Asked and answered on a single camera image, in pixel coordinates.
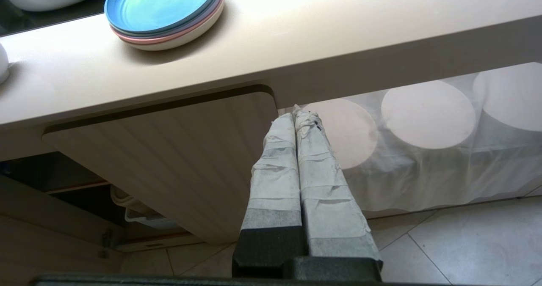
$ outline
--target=pink plate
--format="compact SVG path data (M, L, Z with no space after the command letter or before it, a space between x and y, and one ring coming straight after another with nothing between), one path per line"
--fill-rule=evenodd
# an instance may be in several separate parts
M121 34L119 31L116 31L114 28L111 27L111 30L113 30L113 33L116 34L121 40L132 43L132 44L157 44L162 43L165 41L170 41L172 39L177 39L178 37L182 37L183 35L186 35L187 33L192 32L196 28L200 27L202 24L205 24L213 15L220 9L220 7L224 4L224 0L220 0L220 2L217 4L215 10L213 10L206 18L202 19L199 23L191 26L190 28L187 28L185 30L179 31L177 33L174 33L172 35L164 36L164 37L157 37L157 38L147 38L147 39L141 39L141 38L132 38L128 37L126 35Z

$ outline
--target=cabinet door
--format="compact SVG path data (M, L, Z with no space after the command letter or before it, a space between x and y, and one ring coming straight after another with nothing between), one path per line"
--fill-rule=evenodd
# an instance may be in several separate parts
M68 125L43 140L201 239L232 242L274 99L252 92L180 104Z

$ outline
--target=tiled floor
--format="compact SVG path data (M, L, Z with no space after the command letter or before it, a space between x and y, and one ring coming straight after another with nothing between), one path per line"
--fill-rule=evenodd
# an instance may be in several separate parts
M369 221L387 282L542 286L542 196ZM229 277L235 244L129 253L122 272Z

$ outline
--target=beige countertop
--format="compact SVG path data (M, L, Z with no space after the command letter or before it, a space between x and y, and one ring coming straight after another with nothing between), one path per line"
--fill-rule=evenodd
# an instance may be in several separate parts
M542 59L542 0L226 0L200 39L137 51L103 14L0 38L0 130L253 83L278 107Z

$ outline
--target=stack of plates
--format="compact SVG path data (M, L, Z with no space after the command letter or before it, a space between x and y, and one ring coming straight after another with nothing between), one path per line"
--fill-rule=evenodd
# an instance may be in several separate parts
M165 50L193 41L220 17L224 0L106 0L113 32L142 50Z

